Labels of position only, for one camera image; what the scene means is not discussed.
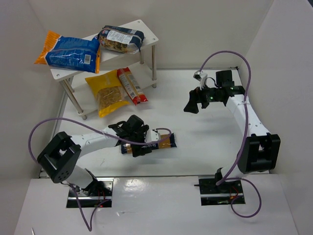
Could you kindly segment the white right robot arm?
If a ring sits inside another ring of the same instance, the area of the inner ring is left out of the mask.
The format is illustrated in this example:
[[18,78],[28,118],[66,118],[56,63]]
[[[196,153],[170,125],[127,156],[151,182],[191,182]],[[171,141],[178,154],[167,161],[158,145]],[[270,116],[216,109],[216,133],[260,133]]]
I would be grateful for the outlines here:
[[212,102],[221,102],[234,116],[243,141],[235,162],[229,167],[221,167],[215,173],[215,182],[234,181],[254,172],[264,172],[276,167],[281,139],[272,134],[259,120],[253,110],[245,89],[235,85],[230,70],[216,72],[215,85],[207,86],[207,73],[197,71],[193,76],[200,85],[189,93],[185,112],[197,114]]

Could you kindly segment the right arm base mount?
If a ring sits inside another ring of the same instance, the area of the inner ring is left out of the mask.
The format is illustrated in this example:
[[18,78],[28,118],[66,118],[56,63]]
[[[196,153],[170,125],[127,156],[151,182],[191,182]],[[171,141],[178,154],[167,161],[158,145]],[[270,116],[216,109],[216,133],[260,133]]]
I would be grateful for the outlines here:
[[217,186],[214,177],[199,177],[194,187],[200,192],[202,206],[230,205],[233,199],[234,205],[246,203],[240,180]]

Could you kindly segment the dark blue spaghetti packet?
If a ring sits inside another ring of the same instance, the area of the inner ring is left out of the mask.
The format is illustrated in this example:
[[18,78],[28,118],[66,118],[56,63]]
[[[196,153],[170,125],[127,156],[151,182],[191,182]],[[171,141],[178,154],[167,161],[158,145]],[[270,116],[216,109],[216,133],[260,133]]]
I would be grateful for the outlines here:
[[[158,149],[164,149],[164,148],[175,148],[177,147],[176,139],[175,139],[175,134],[172,133],[169,138],[155,144],[150,144],[150,145],[141,145],[140,149],[145,150],[145,149],[151,149],[151,150],[158,150]],[[126,143],[121,145],[120,147],[121,154],[132,154],[132,148],[131,145]]]

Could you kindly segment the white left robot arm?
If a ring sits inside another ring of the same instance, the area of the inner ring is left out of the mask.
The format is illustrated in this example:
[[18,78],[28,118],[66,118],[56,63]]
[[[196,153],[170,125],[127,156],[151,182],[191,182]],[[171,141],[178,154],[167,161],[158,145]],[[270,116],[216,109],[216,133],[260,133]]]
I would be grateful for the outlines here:
[[127,121],[111,124],[99,132],[70,136],[60,132],[53,137],[37,161],[46,171],[53,183],[67,182],[77,186],[88,196],[109,192],[105,185],[86,168],[77,165],[77,161],[91,152],[111,148],[125,143],[130,144],[133,157],[151,153],[151,148],[143,143],[160,139],[160,135],[136,115]]

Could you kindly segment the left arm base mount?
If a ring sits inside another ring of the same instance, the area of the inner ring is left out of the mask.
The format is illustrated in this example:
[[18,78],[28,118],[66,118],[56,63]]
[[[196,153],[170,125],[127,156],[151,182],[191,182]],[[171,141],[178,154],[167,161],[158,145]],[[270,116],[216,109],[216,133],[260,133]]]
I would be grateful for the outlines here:
[[88,193],[80,189],[78,186],[75,187],[75,192],[78,195],[79,202],[82,208],[95,208],[100,205],[101,208],[112,207],[112,193],[113,193],[113,178],[97,178],[98,181],[102,182],[103,187],[101,189],[95,189],[92,193]]

